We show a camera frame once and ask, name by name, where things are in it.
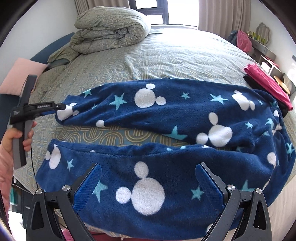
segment human hand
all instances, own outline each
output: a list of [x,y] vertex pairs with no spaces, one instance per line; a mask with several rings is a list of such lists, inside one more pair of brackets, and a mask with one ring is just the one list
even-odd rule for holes
[[[37,122],[34,121],[32,128],[35,127],[36,125],[37,125]],[[16,128],[10,128],[5,132],[3,139],[1,141],[1,146],[11,155],[11,157],[13,157],[12,140],[13,140],[13,138],[20,138],[22,135],[23,135],[23,133],[21,131],[17,130]],[[31,131],[28,133],[28,136],[25,137],[25,140],[22,142],[22,144],[24,145],[25,151],[31,150],[33,135],[34,135],[34,131],[31,129]]]

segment bed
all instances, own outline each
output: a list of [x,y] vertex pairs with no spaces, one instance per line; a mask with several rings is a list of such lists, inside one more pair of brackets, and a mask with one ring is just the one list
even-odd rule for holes
[[[140,43],[128,47],[80,55],[67,66],[43,73],[30,102],[62,102],[67,95],[77,95],[90,88],[113,82],[154,78],[185,78],[247,86],[244,67],[255,63],[247,54],[221,37],[188,28],[155,28]],[[54,115],[37,119],[33,139],[35,172],[41,166],[52,138],[67,142],[103,145],[142,145],[159,142],[168,146],[185,143],[147,131],[111,127],[61,126]],[[295,111],[284,119],[289,136],[296,144]],[[296,218],[296,168],[276,201],[269,207],[273,240],[280,241]],[[16,170],[14,176],[32,193],[36,190],[31,165]],[[111,236],[124,237],[114,233]]]

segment blue fleece fabric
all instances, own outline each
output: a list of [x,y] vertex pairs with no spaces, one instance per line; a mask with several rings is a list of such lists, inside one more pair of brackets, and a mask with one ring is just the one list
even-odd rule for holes
[[295,161],[277,102],[262,91],[153,79],[105,84],[64,103],[67,109],[56,114],[63,125],[119,125],[192,144],[114,147],[53,139],[36,175],[39,185],[59,190],[99,163],[102,178],[79,215],[104,230],[156,240],[202,237],[218,211],[195,178],[198,163],[240,190],[263,189],[270,205]]

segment white wall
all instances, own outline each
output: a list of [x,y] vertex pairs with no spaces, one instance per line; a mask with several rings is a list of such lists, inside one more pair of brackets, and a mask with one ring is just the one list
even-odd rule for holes
[[296,56],[296,44],[281,21],[267,7],[259,0],[251,0],[250,30],[255,32],[261,22],[271,29],[271,43],[268,48],[276,54],[275,62],[296,83],[296,75],[292,74],[296,71],[293,70],[296,62],[292,60],[292,55]]
[[39,0],[15,24],[0,48],[0,84],[18,57],[32,58],[60,37],[76,32],[74,0]]

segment silver bolt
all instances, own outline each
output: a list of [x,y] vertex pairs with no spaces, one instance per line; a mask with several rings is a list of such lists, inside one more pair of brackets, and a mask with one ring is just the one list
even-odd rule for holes
[[36,191],[36,194],[37,195],[39,195],[39,194],[41,194],[42,193],[42,189],[38,189],[37,191]]
[[260,188],[256,188],[256,193],[261,194],[262,190]]
[[63,186],[63,191],[68,191],[69,189],[70,189],[70,186],[69,185],[65,185],[65,186]]
[[235,190],[235,186],[234,185],[228,185],[227,188],[230,190],[230,191],[234,191]]

